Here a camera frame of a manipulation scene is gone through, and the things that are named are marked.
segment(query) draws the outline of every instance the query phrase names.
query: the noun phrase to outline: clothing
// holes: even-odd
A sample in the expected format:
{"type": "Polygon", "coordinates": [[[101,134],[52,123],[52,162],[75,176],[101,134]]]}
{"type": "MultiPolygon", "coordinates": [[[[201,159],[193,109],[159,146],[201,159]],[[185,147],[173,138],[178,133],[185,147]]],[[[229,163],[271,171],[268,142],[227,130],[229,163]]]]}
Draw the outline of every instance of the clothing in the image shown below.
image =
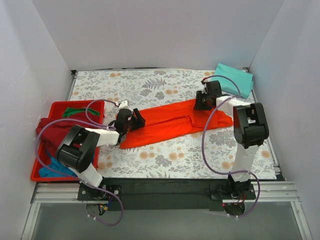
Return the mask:
{"type": "MultiPolygon", "coordinates": [[[[99,116],[93,115],[91,112],[88,112],[88,116],[95,121],[96,123],[99,122],[99,116]]],[[[86,117],[85,112],[79,112],[70,117],[71,119],[82,120],[88,122],[89,120],[86,117]]],[[[36,133],[39,132],[49,123],[54,121],[55,119],[51,118],[41,118],[41,121],[36,128],[36,133]]],[[[69,130],[72,128],[73,125],[80,125],[85,128],[95,128],[93,126],[77,123],[74,121],[60,121],[51,126],[49,126],[41,135],[41,140],[44,142],[44,146],[49,152],[51,156],[56,156],[57,148],[59,147],[60,143],[63,141],[65,136],[68,134],[69,130]]]]}
{"type": "MultiPolygon", "coordinates": [[[[196,100],[187,100],[141,110],[145,126],[128,132],[121,149],[136,148],[204,130],[212,111],[194,110],[196,100]]],[[[209,129],[229,127],[231,117],[222,111],[213,115],[209,129]]]]}
{"type": "MultiPolygon", "coordinates": [[[[221,63],[219,63],[218,66],[216,67],[214,75],[222,75],[233,80],[238,85],[241,92],[241,96],[243,98],[249,97],[252,91],[252,88],[254,86],[254,82],[252,81],[253,75],[251,73],[247,73],[247,72],[235,69],[233,67],[223,65],[221,63]]],[[[221,89],[223,91],[226,91],[231,94],[239,95],[235,85],[232,82],[230,82],[228,79],[225,79],[223,77],[213,77],[211,79],[211,81],[216,81],[216,80],[219,81],[221,85],[221,89]]]]}
{"type": "MultiPolygon", "coordinates": [[[[63,174],[68,174],[71,176],[77,176],[73,171],[71,171],[69,168],[64,166],[62,163],[58,162],[54,157],[52,157],[49,153],[48,156],[51,160],[51,163],[48,165],[48,167],[52,168],[53,170],[56,170],[63,174]]],[[[42,178],[54,178],[54,177],[65,177],[62,174],[55,173],[45,167],[42,167],[39,169],[39,176],[42,178]]]]}
{"type": "MultiPolygon", "coordinates": [[[[67,117],[70,117],[74,114],[78,114],[78,113],[85,112],[85,111],[86,111],[85,107],[83,107],[83,108],[67,107],[62,115],[62,118],[67,118],[67,117]]],[[[92,113],[93,115],[100,116],[100,112],[93,110],[92,108],[88,108],[88,113],[92,113]]]]}

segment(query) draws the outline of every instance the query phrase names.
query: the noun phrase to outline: table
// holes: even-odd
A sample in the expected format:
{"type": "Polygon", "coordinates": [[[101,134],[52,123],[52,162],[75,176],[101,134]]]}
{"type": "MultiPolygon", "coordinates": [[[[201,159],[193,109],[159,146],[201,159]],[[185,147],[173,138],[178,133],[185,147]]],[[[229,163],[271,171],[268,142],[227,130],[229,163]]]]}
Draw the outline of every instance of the table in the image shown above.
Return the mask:
{"type": "MultiPolygon", "coordinates": [[[[200,81],[213,73],[212,70],[183,69],[79,71],[70,100],[129,100],[132,108],[142,110],[194,99],[196,91],[203,88],[200,81]]],[[[243,100],[255,101],[252,93],[243,100]]],[[[114,120],[117,112],[116,107],[106,103],[104,123],[114,120]]],[[[103,146],[99,152],[98,172],[106,178],[226,178],[205,166],[201,136],[201,132],[188,134],[126,150],[118,146],[103,146]]],[[[205,152],[213,168],[229,172],[236,151],[232,126],[207,131],[205,152]]],[[[276,179],[274,162],[269,142],[265,141],[254,159],[252,172],[259,179],[276,179]]]]}

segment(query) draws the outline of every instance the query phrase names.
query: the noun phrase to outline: wire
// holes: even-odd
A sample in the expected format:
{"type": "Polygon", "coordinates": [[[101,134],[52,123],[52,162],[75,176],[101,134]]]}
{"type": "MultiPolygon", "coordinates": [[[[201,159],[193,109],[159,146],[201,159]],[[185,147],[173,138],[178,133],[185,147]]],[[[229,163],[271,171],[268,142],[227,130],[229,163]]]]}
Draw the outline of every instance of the wire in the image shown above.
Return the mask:
{"type": "Polygon", "coordinates": [[[112,198],[109,200],[108,204],[106,205],[107,208],[110,206],[111,202],[112,202],[112,198]]]}
{"type": "Polygon", "coordinates": [[[246,194],[243,193],[243,200],[242,200],[242,202],[240,204],[243,204],[245,202],[245,200],[246,200],[246,194]]]}
{"type": "Polygon", "coordinates": [[[89,107],[90,107],[92,104],[94,104],[94,103],[96,103],[96,102],[98,102],[98,101],[105,101],[105,102],[108,102],[108,103],[112,103],[112,104],[114,104],[116,107],[118,106],[118,103],[115,102],[115,101],[107,100],[107,99],[97,99],[97,100],[93,100],[92,102],[90,102],[90,103],[88,104],[88,106],[86,106],[86,108],[85,108],[85,116],[86,116],[86,118],[87,118],[91,123],[99,126],[100,128],[107,128],[108,125],[104,125],[104,124],[97,123],[97,122],[93,121],[93,120],[89,117],[89,115],[88,115],[88,109],[89,109],[89,107]]]}
{"type": "MultiPolygon", "coordinates": [[[[97,126],[96,124],[93,124],[93,123],[89,123],[89,122],[86,122],[86,121],[82,121],[82,120],[78,120],[78,119],[72,119],[72,118],[62,118],[62,119],[57,119],[57,120],[54,120],[52,122],[50,122],[49,124],[47,124],[46,126],[43,127],[43,129],[39,132],[37,138],[36,138],[36,141],[35,141],[35,146],[34,146],[34,152],[35,152],[35,157],[36,159],[38,160],[38,162],[46,169],[54,172],[54,173],[57,173],[57,174],[61,174],[63,176],[66,176],[66,177],[70,177],[70,178],[73,178],[77,181],[82,181],[80,178],[76,177],[76,176],[72,176],[72,175],[69,175],[69,174],[66,174],[64,172],[59,172],[57,170],[54,170],[52,169],[51,167],[47,166],[44,164],[44,162],[40,159],[40,156],[39,156],[39,153],[38,153],[38,149],[39,149],[39,144],[40,144],[40,141],[41,141],[41,135],[44,133],[44,131],[51,125],[53,124],[56,124],[56,123],[59,123],[59,122],[66,122],[66,121],[72,121],[72,122],[76,122],[76,123],[80,123],[80,124],[86,124],[86,125],[89,125],[89,126],[92,126],[92,127],[95,127],[95,128],[102,128],[101,126],[97,126]]],[[[114,127],[112,126],[109,126],[108,129],[110,130],[115,130],[114,127]]],[[[119,216],[119,219],[114,222],[114,223],[109,223],[107,221],[104,221],[103,219],[100,219],[92,214],[88,214],[88,217],[91,217],[107,226],[115,226],[117,225],[118,223],[120,223],[120,221],[122,220],[123,218],[123,215],[124,215],[124,206],[123,206],[123,203],[122,201],[120,200],[120,198],[115,195],[113,192],[110,192],[106,189],[103,189],[103,188],[99,188],[99,187],[96,187],[96,186],[93,186],[91,185],[90,183],[87,183],[87,182],[84,182],[85,185],[87,185],[88,187],[92,188],[92,189],[96,189],[96,190],[99,190],[99,191],[102,191],[108,195],[111,195],[112,197],[114,197],[120,204],[120,208],[121,208],[121,213],[120,213],[120,216],[119,216]]]]}
{"type": "Polygon", "coordinates": [[[98,205],[98,209],[99,209],[99,216],[102,216],[103,213],[101,212],[100,205],[98,205]]]}
{"type": "Polygon", "coordinates": [[[106,195],[107,195],[107,193],[105,192],[102,197],[94,197],[93,199],[95,199],[95,200],[101,200],[101,199],[104,199],[106,195]]]}
{"type": "Polygon", "coordinates": [[[238,203],[240,202],[240,200],[241,200],[241,195],[240,195],[240,197],[239,197],[238,201],[236,201],[236,202],[232,202],[231,204],[233,204],[233,205],[238,205],[238,203]]]}
{"type": "MultiPolygon", "coordinates": [[[[229,81],[231,81],[236,89],[238,90],[238,94],[239,96],[241,96],[241,92],[240,92],[240,89],[239,87],[237,86],[237,84],[231,80],[230,78],[228,77],[225,77],[225,76],[222,76],[222,75],[212,75],[212,76],[208,76],[208,77],[205,77],[202,81],[204,81],[205,79],[208,79],[208,78],[213,78],[213,77],[223,77],[225,79],[228,79],[229,81]]],[[[206,136],[206,131],[208,129],[208,125],[211,121],[211,118],[213,117],[213,115],[217,112],[218,108],[220,108],[224,103],[226,103],[227,101],[229,101],[230,99],[232,99],[233,97],[228,97],[227,99],[223,100],[220,104],[218,104],[216,106],[216,108],[212,111],[212,113],[210,114],[208,120],[206,121],[205,123],[205,126],[204,126],[204,129],[203,129],[203,133],[202,133],[202,139],[201,139],[201,152],[202,152],[202,157],[203,157],[203,161],[205,163],[205,165],[208,167],[208,169],[210,169],[212,172],[214,172],[215,174],[219,174],[219,175],[232,175],[232,174],[241,174],[241,173],[246,173],[246,174],[250,174],[252,175],[255,180],[256,180],[256,183],[258,185],[258,193],[256,195],[256,198],[255,198],[255,201],[252,205],[252,207],[244,214],[240,215],[240,216],[233,216],[234,218],[242,218],[242,217],[245,217],[247,216],[249,213],[251,213],[251,211],[256,207],[257,203],[258,203],[258,200],[259,200],[259,197],[260,197],[260,191],[261,191],[261,187],[260,187],[260,182],[259,182],[259,179],[258,177],[251,171],[248,171],[248,170],[238,170],[238,171],[230,171],[230,172],[220,172],[220,171],[216,171],[214,170],[208,163],[207,159],[206,159],[206,154],[205,154],[205,136],[206,136]]],[[[225,214],[221,214],[221,213],[217,213],[217,212],[207,212],[209,214],[213,214],[213,215],[220,215],[220,216],[226,216],[225,214]]]]}

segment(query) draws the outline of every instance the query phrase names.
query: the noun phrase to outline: red plastic bin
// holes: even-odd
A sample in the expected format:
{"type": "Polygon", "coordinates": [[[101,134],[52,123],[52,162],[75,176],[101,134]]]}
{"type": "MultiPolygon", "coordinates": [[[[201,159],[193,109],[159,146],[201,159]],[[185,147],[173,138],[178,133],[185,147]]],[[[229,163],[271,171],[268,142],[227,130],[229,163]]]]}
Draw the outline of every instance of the red plastic bin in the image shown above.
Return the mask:
{"type": "MultiPolygon", "coordinates": [[[[86,101],[56,101],[51,105],[50,113],[48,118],[50,119],[61,119],[63,113],[67,108],[75,108],[80,109],[88,106],[92,100],[86,101]]],[[[97,101],[93,103],[90,108],[98,111],[100,113],[99,124],[102,124],[104,121],[104,111],[105,111],[105,103],[103,101],[97,101]]],[[[40,159],[46,164],[49,165],[51,163],[50,158],[47,155],[47,151],[45,145],[41,142],[38,150],[40,159]]],[[[98,166],[98,157],[99,157],[99,147],[95,149],[93,166],[97,168],[98,166]]],[[[42,168],[42,165],[35,159],[33,164],[33,169],[31,173],[31,180],[34,182],[65,182],[65,181],[75,181],[72,177],[40,177],[39,169],[42,168]]]]}

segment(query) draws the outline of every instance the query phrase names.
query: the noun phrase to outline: red cloth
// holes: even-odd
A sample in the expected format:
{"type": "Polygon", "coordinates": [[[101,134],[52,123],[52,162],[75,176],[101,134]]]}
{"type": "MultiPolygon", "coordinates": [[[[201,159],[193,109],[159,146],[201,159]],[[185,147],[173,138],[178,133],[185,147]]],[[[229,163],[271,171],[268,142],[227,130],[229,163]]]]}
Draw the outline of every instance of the red cloth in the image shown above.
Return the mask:
{"type": "MultiPolygon", "coordinates": [[[[93,115],[92,113],[88,112],[89,117],[95,121],[96,123],[99,122],[99,116],[93,115]]],[[[66,117],[66,119],[77,119],[77,120],[82,120],[85,122],[88,122],[89,120],[86,117],[85,112],[79,112],[76,113],[70,117],[66,117]]],[[[49,123],[54,121],[56,119],[51,119],[51,118],[41,118],[41,121],[38,124],[38,127],[35,129],[36,134],[39,134],[40,131],[49,123]]],[[[95,128],[93,126],[87,125],[87,124],[82,124],[78,123],[75,121],[60,121],[57,122],[51,126],[49,126],[41,135],[41,140],[45,144],[45,148],[48,150],[49,154],[53,157],[56,156],[56,151],[65,138],[65,136],[68,134],[69,130],[74,126],[74,125],[79,125],[85,128],[95,128]]]]}
{"type": "MultiPolygon", "coordinates": [[[[195,103],[196,100],[192,99],[141,110],[145,126],[128,132],[120,148],[136,148],[203,131],[212,111],[194,110],[195,103]]],[[[229,127],[232,124],[231,117],[217,111],[208,125],[208,130],[229,127]]]]}

